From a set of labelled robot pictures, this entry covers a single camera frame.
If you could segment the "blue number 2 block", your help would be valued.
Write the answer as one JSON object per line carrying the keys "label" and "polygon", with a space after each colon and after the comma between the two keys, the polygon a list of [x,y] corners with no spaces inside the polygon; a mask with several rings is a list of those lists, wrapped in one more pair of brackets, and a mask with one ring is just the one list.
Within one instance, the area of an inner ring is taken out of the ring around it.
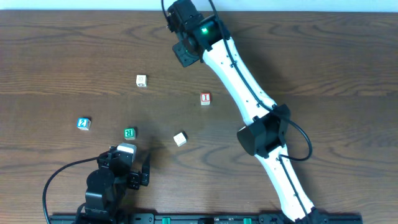
{"label": "blue number 2 block", "polygon": [[89,118],[78,118],[76,127],[80,130],[88,131],[91,126],[91,120]]}

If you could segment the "red letter I block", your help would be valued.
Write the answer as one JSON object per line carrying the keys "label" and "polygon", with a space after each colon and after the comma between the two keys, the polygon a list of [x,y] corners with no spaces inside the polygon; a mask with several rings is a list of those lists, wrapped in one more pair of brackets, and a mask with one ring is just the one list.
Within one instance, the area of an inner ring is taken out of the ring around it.
{"label": "red letter I block", "polygon": [[202,106],[209,105],[211,103],[211,94],[210,93],[201,93],[200,94],[200,103]]}

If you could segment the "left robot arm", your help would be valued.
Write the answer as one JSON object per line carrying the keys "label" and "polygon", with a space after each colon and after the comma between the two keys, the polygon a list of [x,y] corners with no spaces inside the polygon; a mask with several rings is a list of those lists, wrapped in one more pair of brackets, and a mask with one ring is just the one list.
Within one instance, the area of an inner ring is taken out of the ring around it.
{"label": "left robot arm", "polygon": [[129,223],[129,215],[119,208],[126,191],[147,187],[150,181],[151,155],[141,170],[133,171],[135,150],[134,145],[111,146],[97,157],[98,169],[87,177],[85,203],[76,211],[74,223]]}

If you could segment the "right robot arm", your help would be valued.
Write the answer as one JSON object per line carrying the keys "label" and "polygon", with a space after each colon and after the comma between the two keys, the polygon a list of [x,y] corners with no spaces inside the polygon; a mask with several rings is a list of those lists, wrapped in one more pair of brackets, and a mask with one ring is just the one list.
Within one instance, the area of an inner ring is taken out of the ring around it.
{"label": "right robot arm", "polygon": [[314,223],[315,209],[291,165],[285,135],[295,128],[313,152],[306,132],[290,119],[286,105],[276,102],[259,86],[240,57],[234,40],[218,12],[204,17],[191,1],[175,1],[162,8],[168,29],[178,43],[173,51],[183,67],[197,61],[208,65],[232,96],[245,126],[237,133],[244,150],[266,170],[281,204],[283,214],[295,223]]}

